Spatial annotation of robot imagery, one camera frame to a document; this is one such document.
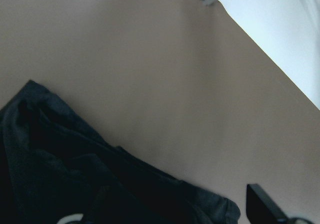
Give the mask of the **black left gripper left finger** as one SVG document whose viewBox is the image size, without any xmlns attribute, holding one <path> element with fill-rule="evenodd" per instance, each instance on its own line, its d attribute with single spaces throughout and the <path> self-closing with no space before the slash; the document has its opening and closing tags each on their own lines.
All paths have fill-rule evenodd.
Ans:
<svg viewBox="0 0 320 224">
<path fill-rule="evenodd" d="M 111 224 L 114 218 L 114 203 L 111 186 L 101 186 L 89 210 L 84 215 L 85 224 Z"/>
</svg>

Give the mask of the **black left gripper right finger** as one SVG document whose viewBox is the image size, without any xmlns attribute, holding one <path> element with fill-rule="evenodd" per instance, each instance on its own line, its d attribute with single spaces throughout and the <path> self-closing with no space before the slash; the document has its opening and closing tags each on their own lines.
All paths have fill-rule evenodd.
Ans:
<svg viewBox="0 0 320 224">
<path fill-rule="evenodd" d="M 286 224 L 289 220 L 259 184 L 247 184 L 245 212 L 251 224 Z"/>
</svg>

